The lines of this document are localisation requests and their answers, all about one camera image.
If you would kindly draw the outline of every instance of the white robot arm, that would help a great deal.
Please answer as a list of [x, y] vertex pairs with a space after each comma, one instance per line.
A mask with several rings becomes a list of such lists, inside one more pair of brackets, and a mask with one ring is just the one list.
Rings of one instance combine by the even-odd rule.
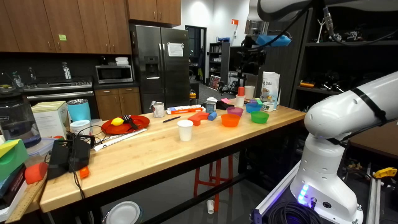
[[[310, 2], [251, 0], [248, 20], [291, 20]], [[398, 0], [325, 0], [324, 3], [326, 6], [346, 6], [366, 11], [398, 10]], [[328, 139], [339, 141], [351, 132], [374, 126], [381, 120], [385, 122], [398, 118], [397, 86], [398, 72], [395, 72], [329, 97], [309, 109], [304, 123], [310, 134], [306, 139], [300, 167], [290, 185], [299, 203], [311, 206], [312, 202], [317, 202], [315, 211], [333, 223], [363, 222], [363, 212], [358, 209], [355, 193], [337, 176], [345, 148]]]

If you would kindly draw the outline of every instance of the refrigerator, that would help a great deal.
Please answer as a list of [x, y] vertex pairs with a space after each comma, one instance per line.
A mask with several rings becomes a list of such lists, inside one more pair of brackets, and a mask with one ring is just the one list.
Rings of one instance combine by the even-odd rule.
[[152, 112], [153, 100], [165, 109], [189, 105], [188, 31], [134, 25], [131, 47], [142, 112]]

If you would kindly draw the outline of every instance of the wooden cabinet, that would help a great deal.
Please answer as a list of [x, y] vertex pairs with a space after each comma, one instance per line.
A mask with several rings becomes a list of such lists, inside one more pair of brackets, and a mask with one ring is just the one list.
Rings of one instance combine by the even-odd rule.
[[57, 52], [87, 53], [77, 0], [43, 1]]
[[4, 0], [4, 3], [20, 51], [56, 52], [42, 1]]
[[124, 114], [141, 114], [138, 87], [96, 90], [97, 107], [102, 120], [110, 120]]
[[78, 4], [87, 53], [111, 53], [104, 2], [102, 0], [78, 0]]
[[181, 25], [181, 0], [157, 0], [158, 22]]
[[128, 0], [128, 3], [130, 20], [158, 21], [156, 0]]
[[0, 0], [0, 51], [20, 51], [3, 0]]
[[103, 0], [112, 54], [131, 54], [129, 22], [125, 0]]

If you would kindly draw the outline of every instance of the doorway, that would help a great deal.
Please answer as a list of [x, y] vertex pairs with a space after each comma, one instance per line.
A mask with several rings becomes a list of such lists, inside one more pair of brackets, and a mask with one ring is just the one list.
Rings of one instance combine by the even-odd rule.
[[193, 71], [191, 81], [206, 83], [206, 31], [205, 27], [185, 26], [188, 31], [189, 69]]

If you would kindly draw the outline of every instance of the oats bag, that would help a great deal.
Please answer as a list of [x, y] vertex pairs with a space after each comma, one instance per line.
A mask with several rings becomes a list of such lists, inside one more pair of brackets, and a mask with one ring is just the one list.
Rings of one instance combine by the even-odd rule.
[[278, 102], [280, 76], [280, 74], [275, 72], [263, 72], [263, 86], [261, 90], [260, 100], [262, 102], [273, 103], [274, 110], [276, 110]]

